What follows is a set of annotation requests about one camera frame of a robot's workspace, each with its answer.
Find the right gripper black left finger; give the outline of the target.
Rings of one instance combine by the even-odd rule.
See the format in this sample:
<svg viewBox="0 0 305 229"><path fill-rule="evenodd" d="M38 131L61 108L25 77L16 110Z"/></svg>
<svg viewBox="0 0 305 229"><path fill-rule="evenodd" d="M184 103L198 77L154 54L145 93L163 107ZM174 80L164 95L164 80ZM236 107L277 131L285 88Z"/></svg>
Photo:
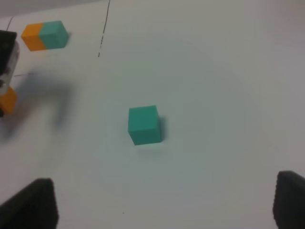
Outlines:
<svg viewBox="0 0 305 229"><path fill-rule="evenodd" d="M59 212L54 183L38 178L0 205L2 229L55 229Z"/></svg>

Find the clear black finger of the left gripper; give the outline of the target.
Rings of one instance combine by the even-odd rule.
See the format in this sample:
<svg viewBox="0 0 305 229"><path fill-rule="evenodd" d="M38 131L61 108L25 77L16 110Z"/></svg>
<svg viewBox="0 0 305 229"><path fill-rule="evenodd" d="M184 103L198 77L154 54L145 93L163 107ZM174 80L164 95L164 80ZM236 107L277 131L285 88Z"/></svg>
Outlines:
<svg viewBox="0 0 305 229"><path fill-rule="evenodd" d="M0 95L7 92L19 58L17 33L0 31Z"/></svg>

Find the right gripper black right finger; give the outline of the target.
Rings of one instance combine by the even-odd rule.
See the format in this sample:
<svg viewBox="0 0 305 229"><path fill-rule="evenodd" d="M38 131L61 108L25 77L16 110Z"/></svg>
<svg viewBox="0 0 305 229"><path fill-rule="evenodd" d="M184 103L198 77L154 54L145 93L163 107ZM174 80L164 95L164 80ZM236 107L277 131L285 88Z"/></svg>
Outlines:
<svg viewBox="0 0 305 229"><path fill-rule="evenodd" d="M279 229L305 227L305 178L293 171L277 175L273 216Z"/></svg>

